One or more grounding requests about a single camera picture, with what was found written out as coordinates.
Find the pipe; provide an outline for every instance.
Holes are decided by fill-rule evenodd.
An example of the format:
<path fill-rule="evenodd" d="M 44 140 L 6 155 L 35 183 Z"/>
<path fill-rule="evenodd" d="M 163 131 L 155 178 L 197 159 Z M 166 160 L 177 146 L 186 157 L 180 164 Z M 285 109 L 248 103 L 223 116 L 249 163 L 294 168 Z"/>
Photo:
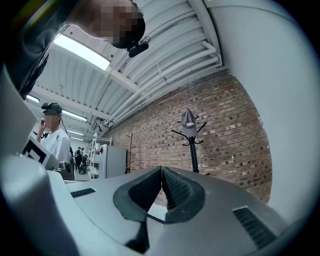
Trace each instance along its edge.
<path fill-rule="evenodd" d="M 193 55 L 187 59 L 184 59 L 182 61 L 180 61 L 179 63 L 177 63 L 176 65 L 169 67 L 167 70 L 165 70 L 164 72 L 162 72 L 162 76 L 167 76 L 168 74 L 174 72 L 176 69 L 183 67 L 184 65 L 187 65 L 193 61 L 196 61 L 200 58 L 203 58 L 205 56 L 214 54 L 216 52 L 216 49 L 211 49 L 211 50 L 206 50 L 203 52 L 200 52 L 196 55 Z M 130 98 L 128 98 L 112 115 L 111 117 L 107 120 L 106 125 L 109 125 L 110 120 L 112 120 L 120 111 L 122 111 L 132 100 L 134 100 L 141 92 L 145 91 L 146 89 L 148 89 L 151 85 L 153 85 L 154 83 L 156 83 L 157 81 L 161 80 L 162 77 L 158 74 L 157 76 L 155 76 L 152 80 L 150 80 L 149 82 L 147 82 L 145 85 L 141 86 L 139 88 L 139 90 L 137 90 Z"/>
<path fill-rule="evenodd" d="M 201 62 L 201 63 L 192 65 L 192 66 L 186 68 L 185 70 L 179 72 L 178 74 L 176 74 L 176 75 L 170 77 L 169 79 L 167 79 L 167 82 L 168 82 L 168 83 L 173 82 L 173 81 L 175 81 L 175 80 L 177 80 L 177 79 L 185 76 L 186 74 L 189 74 L 190 72 L 195 71 L 196 69 L 200 69 L 200 68 L 203 68 L 203 67 L 205 67 L 205 66 L 207 66 L 207 65 L 209 65 L 209 64 L 215 63 L 215 62 L 217 62 L 217 60 L 219 60 L 219 58 L 216 56 L 215 58 L 208 59 L 208 60 L 205 60 L 205 61 L 203 61 L 203 62 Z M 221 67 L 221 64 L 219 63 L 219 64 L 216 64 L 216 65 L 213 66 L 213 68 L 217 68 L 217 67 Z M 151 91 L 146 92 L 146 95 L 150 95 L 150 94 L 156 92 L 157 90 L 161 89 L 161 87 L 163 87 L 163 86 L 165 86 L 165 85 L 167 85 L 167 84 L 166 84 L 165 82 L 162 82 L 162 83 L 159 84 L 157 87 L 155 87 L 155 88 L 152 90 L 152 92 L 151 92 Z M 155 99 L 160 93 L 162 93 L 162 91 L 158 92 L 156 95 L 154 95 L 154 96 L 152 96 L 151 98 L 147 99 L 147 100 L 144 101 L 143 103 L 140 103 L 138 106 L 134 107 L 133 109 L 132 109 L 132 106 L 128 107 L 125 111 L 123 111 L 123 113 L 122 113 L 121 116 L 119 116 L 118 118 L 116 118 L 116 119 L 114 120 L 113 124 L 117 123 L 120 119 L 123 119 L 123 118 L 126 117 L 127 115 L 131 114 L 131 113 L 134 112 L 137 108 L 139 108 L 139 107 L 141 107 L 142 105 L 144 105 L 146 102 Z M 139 103 L 142 99 L 145 98 L 146 95 L 144 95 L 144 96 L 142 96 L 141 98 L 139 98 L 138 100 L 136 100 L 133 105 Z"/>

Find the refrigerator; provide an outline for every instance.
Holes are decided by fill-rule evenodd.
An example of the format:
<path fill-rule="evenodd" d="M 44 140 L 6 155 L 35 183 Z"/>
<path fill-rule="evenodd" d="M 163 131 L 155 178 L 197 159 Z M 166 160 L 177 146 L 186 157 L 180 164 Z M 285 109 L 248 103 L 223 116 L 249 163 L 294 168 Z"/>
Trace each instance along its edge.
<path fill-rule="evenodd" d="M 107 144 L 101 145 L 99 152 L 99 180 L 124 175 L 126 161 L 126 148 Z"/>

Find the fluorescent light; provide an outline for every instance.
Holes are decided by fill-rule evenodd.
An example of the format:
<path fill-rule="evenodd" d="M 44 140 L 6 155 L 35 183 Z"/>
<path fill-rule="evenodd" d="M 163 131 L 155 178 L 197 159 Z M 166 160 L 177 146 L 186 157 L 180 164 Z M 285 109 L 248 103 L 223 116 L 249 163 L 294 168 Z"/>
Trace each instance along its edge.
<path fill-rule="evenodd" d="M 81 58 L 84 58 L 85 60 L 91 62 L 92 64 L 96 65 L 102 70 L 106 70 L 106 68 L 110 64 L 110 61 L 106 58 L 100 56 L 88 47 L 63 34 L 58 34 L 53 42 L 56 45 L 65 48 L 68 51 L 80 56 Z"/>
<path fill-rule="evenodd" d="M 27 95 L 26 98 L 29 99 L 29 100 L 32 100 L 32 101 L 34 101 L 36 103 L 40 103 L 40 100 L 38 98 L 33 97 L 31 95 Z"/>
<path fill-rule="evenodd" d="M 63 113 L 63 114 L 66 114 L 66 115 L 69 115 L 69 116 L 71 116 L 71 117 L 73 117 L 73 118 L 78 118 L 78 119 L 80 119 L 80 120 L 82 120 L 82 121 L 85 121 L 85 122 L 87 121 L 87 119 L 86 119 L 85 117 L 82 117 L 82 116 L 80 116 L 80 115 L 71 113 L 71 112 L 66 111 L 66 110 L 62 110 L 62 113 Z"/>
<path fill-rule="evenodd" d="M 71 139 L 75 139 L 75 140 L 78 140 L 78 141 L 83 141 L 82 138 L 75 138 L 75 137 L 70 137 Z"/>
<path fill-rule="evenodd" d="M 67 131 L 70 132 L 70 133 L 73 133 L 73 134 L 78 134 L 78 135 L 81 135 L 81 136 L 85 136 L 83 133 L 76 132 L 76 131 L 73 131 L 73 130 L 67 130 Z"/>

